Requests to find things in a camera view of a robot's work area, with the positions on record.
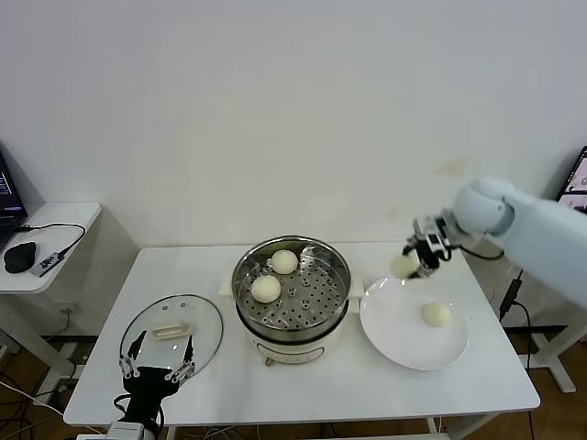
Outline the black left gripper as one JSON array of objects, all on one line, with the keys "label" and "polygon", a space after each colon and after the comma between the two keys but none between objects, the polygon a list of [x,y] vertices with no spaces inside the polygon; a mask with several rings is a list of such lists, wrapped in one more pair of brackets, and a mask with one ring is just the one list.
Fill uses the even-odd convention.
[{"label": "black left gripper", "polygon": [[177,393],[179,382],[195,374],[193,336],[189,335],[180,366],[168,368],[138,367],[137,357],[146,333],[141,332],[126,351],[121,350],[119,367],[124,390],[130,395],[123,419],[131,423],[163,423],[162,401]]}]

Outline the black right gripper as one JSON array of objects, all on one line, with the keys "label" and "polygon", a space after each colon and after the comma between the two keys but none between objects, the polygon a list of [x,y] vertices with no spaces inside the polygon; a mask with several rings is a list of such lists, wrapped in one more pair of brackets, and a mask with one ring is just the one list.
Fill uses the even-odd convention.
[{"label": "black right gripper", "polygon": [[425,279],[432,276],[439,269],[442,262],[452,259],[452,249],[432,251],[428,246],[422,247],[422,239],[418,235],[411,235],[406,239],[402,250],[403,256],[419,256],[420,267],[409,276],[409,280]]}]

